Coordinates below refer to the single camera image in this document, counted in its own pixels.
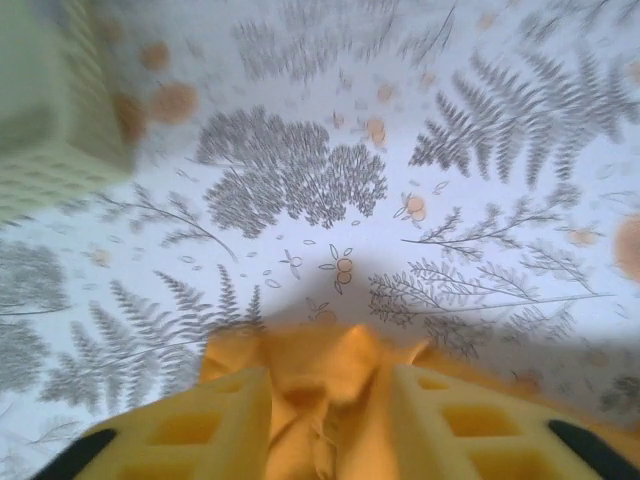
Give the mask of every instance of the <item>leaf pattern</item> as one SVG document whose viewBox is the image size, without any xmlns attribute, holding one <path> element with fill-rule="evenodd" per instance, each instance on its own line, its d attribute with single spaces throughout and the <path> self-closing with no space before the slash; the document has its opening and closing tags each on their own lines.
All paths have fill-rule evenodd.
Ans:
<svg viewBox="0 0 640 480">
<path fill-rule="evenodd" d="M 102 109 L 65 137 L 100 163 L 7 166 L 3 123 L 1 480 L 193 386 L 211 334 L 289 322 L 428 337 L 640 420 L 639 0 L 93 3 L 116 95 L 180 82 L 149 116 L 194 110 L 133 102 L 130 180 L 10 218 L 120 147 Z"/>
<path fill-rule="evenodd" d="M 536 188 L 550 157 L 555 157 L 558 181 L 571 180 L 576 158 L 595 138 L 606 135 L 620 143 L 621 120 L 633 124 L 640 120 L 638 101 L 622 87 L 620 62 L 611 62 L 603 77 L 591 53 L 581 51 L 579 57 L 578 72 L 570 74 L 562 64 L 540 54 L 524 54 L 536 77 L 532 83 L 521 81 L 522 74 L 494 66 L 475 52 L 470 65 L 485 84 L 484 90 L 456 73 L 452 86 L 468 113 L 439 92 L 436 103 L 447 127 L 428 120 L 429 133 L 418 136 L 409 164 L 435 163 L 445 171 L 455 165 L 468 177 L 475 156 L 481 176 L 489 180 L 489 152 L 493 152 L 498 177 L 508 183 L 527 147 L 526 183 L 530 189 Z"/>
<path fill-rule="evenodd" d="M 218 304 L 202 302 L 197 291 L 164 272 L 156 272 L 173 294 L 175 312 L 138 297 L 114 280 L 111 292 L 123 319 L 94 302 L 90 306 L 100 340 L 80 322 L 71 324 L 76 355 L 58 354 L 58 366 L 48 372 L 41 401 L 65 401 L 97 412 L 103 403 L 111 413 L 121 406 L 143 405 L 160 379 L 162 395 L 177 393 L 197 379 L 200 355 L 213 332 L 228 328 L 262 329 L 260 290 L 256 286 L 247 317 L 237 313 L 235 287 L 228 271 L 218 266 L 221 295 Z"/>
</svg>

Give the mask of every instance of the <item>yellow fabric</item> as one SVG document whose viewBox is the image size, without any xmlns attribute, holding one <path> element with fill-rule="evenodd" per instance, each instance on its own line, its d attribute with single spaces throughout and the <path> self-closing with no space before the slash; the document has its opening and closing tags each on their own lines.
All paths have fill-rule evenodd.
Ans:
<svg viewBox="0 0 640 480">
<path fill-rule="evenodd" d="M 391 367 L 412 363 L 425 347 L 395 347 L 363 325 L 219 336 L 207 345 L 200 382 L 246 367 L 269 368 L 266 480 L 395 480 Z"/>
</svg>

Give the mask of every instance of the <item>pale green basket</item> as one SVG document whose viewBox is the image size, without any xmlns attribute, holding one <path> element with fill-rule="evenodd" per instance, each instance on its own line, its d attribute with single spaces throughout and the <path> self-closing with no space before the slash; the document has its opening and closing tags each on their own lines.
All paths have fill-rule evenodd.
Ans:
<svg viewBox="0 0 640 480">
<path fill-rule="evenodd" d="M 85 0 L 0 0 L 0 222 L 129 177 Z"/>
</svg>

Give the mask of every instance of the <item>orange flower print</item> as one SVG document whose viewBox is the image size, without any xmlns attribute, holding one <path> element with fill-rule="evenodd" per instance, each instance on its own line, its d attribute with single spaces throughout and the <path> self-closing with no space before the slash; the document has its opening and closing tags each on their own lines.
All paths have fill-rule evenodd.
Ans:
<svg viewBox="0 0 640 480">
<path fill-rule="evenodd" d="M 151 97 L 151 118 L 166 125 L 180 125 L 189 121 L 198 108 L 198 91 L 193 85 L 171 83 L 158 88 Z"/>
<path fill-rule="evenodd" d="M 318 268 L 321 270 L 333 270 L 336 272 L 333 287 L 336 289 L 336 292 L 342 295 L 342 285 L 351 283 L 353 278 L 351 274 L 353 270 L 353 261 L 351 261 L 350 258 L 347 258 L 351 255 L 353 249 L 347 248 L 342 255 L 338 253 L 338 249 L 334 245 L 330 245 L 330 249 L 334 263 L 325 263 L 324 265 L 319 265 Z"/>
<path fill-rule="evenodd" d="M 140 63 L 153 72 L 164 70 L 169 66 L 169 47 L 165 42 L 147 45 L 140 51 Z"/>
<path fill-rule="evenodd" d="M 420 86 L 422 88 L 429 88 L 436 83 L 436 74 L 433 72 L 425 72 L 420 77 Z"/>
<path fill-rule="evenodd" d="M 376 93 L 376 98 L 380 103 L 385 105 L 389 104 L 396 93 L 396 87 L 389 83 L 383 83 L 378 87 L 378 92 Z"/>
<path fill-rule="evenodd" d="M 632 62 L 629 65 L 629 77 L 633 83 L 640 85 L 640 62 Z"/>
<path fill-rule="evenodd" d="M 640 283 L 640 214 L 627 217 L 618 228 L 614 255 L 625 275 Z"/>
<path fill-rule="evenodd" d="M 427 205 L 424 199 L 412 193 L 403 193 L 400 198 L 402 200 L 402 207 L 393 215 L 393 218 L 404 215 L 402 220 L 411 219 L 416 228 L 421 228 L 419 223 L 427 218 Z"/>
<path fill-rule="evenodd" d="M 585 248 L 595 245 L 601 234 L 594 232 L 589 228 L 579 228 L 577 230 L 569 231 L 567 236 L 569 243 L 576 247 Z"/>
<path fill-rule="evenodd" d="M 540 382 L 542 374 L 536 369 L 524 370 L 522 372 L 512 372 L 514 379 L 512 385 L 521 393 L 537 394 L 542 389 Z"/>
<path fill-rule="evenodd" d="M 327 310 L 329 302 L 316 305 L 316 302 L 314 302 L 313 299 L 307 297 L 307 305 L 311 311 L 311 314 L 309 315 L 310 322 L 333 325 L 338 321 L 337 315 L 331 310 Z"/>
<path fill-rule="evenodd" d="M 476 28 L 482 31 L 489 30 L 495 23 L 496 18 L 498 18 L 498 16 L 495 13 L 483 13 L 478 23 L 476 23 Z"/>
</svg>

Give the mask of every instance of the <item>orange fabric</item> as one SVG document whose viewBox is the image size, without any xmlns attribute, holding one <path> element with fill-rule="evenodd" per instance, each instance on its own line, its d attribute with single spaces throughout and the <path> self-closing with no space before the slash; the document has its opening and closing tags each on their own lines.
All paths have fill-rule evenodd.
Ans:
<svg viewBox="0 0 640 480">
<path fill-rule="evenodd" d="M 395 480 L 391 367 L 412 363 L 425 347 L 395 347 L 363 325 L 219 336 L 207 345 L 200 382 L 250 366 L 269 368 L 266 480 Z"/>
</svg>

